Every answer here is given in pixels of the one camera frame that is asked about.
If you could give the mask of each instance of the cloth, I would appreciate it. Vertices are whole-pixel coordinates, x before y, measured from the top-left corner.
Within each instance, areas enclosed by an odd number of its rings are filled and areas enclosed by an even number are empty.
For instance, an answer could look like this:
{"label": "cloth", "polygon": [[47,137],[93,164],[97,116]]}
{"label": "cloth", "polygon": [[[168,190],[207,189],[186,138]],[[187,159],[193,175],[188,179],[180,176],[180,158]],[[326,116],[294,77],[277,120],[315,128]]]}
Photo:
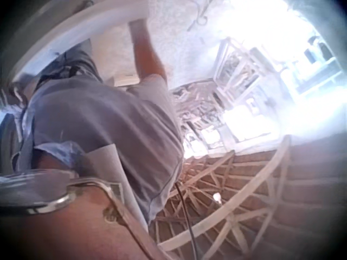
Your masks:
{"label": "cloth", "polygon": [[115,144],[149,223],[164,207],[183,160],[180,129],[166,83],[153,74],[127,91],[104,85],[82,47],[70,52],[76,59],[69,59],[69,53],[64,57],[63,73],[55,66],[43,72],[44,80],[24,115],[17,169],[30,168],[33,149],[37,149],[58,158],[81,177],[116,181],[118,172],[92,171],[85,160],[86,153]]}

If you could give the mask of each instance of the wooden ceiling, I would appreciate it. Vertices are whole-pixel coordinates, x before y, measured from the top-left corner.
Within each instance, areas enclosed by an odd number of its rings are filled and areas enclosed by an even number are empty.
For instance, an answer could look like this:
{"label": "wooden ceiling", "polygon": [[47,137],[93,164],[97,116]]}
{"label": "wooden ceiling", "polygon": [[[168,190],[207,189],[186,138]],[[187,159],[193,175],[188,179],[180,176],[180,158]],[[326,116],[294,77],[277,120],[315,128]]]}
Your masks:
{"label": "wooden ceiling", "polygon": [[[277,151],[188,159],[180,177],[200,259],[307,259],[338,231],[347,201],[347,135]],[[222,205],[213,200],[219,192]],[[193,259],[182,202],[173,189],[150,234]]]}

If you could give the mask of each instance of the person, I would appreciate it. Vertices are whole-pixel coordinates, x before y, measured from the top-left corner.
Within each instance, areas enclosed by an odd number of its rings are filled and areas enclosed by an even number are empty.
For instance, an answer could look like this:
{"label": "person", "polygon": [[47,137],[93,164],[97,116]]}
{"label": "person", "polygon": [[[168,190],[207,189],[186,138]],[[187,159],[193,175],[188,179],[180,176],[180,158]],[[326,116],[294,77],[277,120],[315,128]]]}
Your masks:
{"label": "person", "polygon": [[[124,197],[134,198],[137,205],[129,202],[130,211],[145,227],[166,203],[182,168],[183,148],[166,73],[146,20],[128,27],[140,83],[126,91],[103,84],[90,40],[60,55],[44,69],[29,101],[14,164],[20,172],[70,169],[111,183],[124,172],[120,182],[130,187],[124,193],[133,193]],[[110,160],[120,166],[112,172],[92,171],[85,155],[109,145],[117,151]]]}

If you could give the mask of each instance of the wire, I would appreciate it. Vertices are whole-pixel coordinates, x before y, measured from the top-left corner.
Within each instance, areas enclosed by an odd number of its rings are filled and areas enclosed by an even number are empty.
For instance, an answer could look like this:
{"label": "wire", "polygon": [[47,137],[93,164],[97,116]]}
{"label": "wire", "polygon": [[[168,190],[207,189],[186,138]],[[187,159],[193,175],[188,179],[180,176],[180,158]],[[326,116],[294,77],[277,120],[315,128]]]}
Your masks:
{"label": "wire", "polygon": [[183,213],[184,213],[184,216],[185,216],[185,221],[187,222],[187,225],[188,225],[188,229],[189,229],[189,233],[190,233],[190,236],[191,236],[191,247],[193,249],[193,254],[194,254],[194,259],[195,260],[198,260],[197,258],[197,246],[196,246],[196,241],[195,241],[195,237],[194,237],[194,234],[193,234],[193,230],[191,229],[191,225],[190,225],[190,221],[189,221],[189,216],[188,216],[188,211],[187,211],[187,207],[185,205],[185,202],[184,202],[184,199],[183,199],[183,196],[182,196],[182,193],[177,185],[177,183],[175,183],[175,187],[178,191],[178,195],[179,195],[179,198],[181,199],[182,201],[182,205],[183,205]]}

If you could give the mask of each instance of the cord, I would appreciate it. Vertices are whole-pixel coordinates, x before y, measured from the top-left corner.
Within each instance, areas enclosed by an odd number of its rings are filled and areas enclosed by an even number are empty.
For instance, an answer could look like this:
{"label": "cord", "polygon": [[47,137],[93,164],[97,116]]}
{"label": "cord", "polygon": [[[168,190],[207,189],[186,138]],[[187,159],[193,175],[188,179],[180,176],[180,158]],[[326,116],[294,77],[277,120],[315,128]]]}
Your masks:
{"label": "cord", "polygon": [[191,247],[193,249],[193,254],[194,254],[194,259],[195,260],[198,260],[197,258],[197,246],[196,246],[196,241],[195,241],[195,237],[194,237],[194,234],[193,234],[193,230],[191,229],[191,226],[190,226],[190,221],[189,221],[189,216],[188,216],[188,211],[187,211],[187,207],[185,205],[185,202],[184,202],[184,199],[183,199],[183,196],[182,196],[182,193],[177,185],[177,183],[175,183],[175,187],[178,191],[178,195],[179,195],[179,198],[181,199],[182,201],[182,205],[183,205],[183,213],[184,213],[184,216],[185,216],[185,221],[187,222],[187,225],[188,225],[188,229],[189,229],[189,233],[190,233],[190,236],[191,236]]}

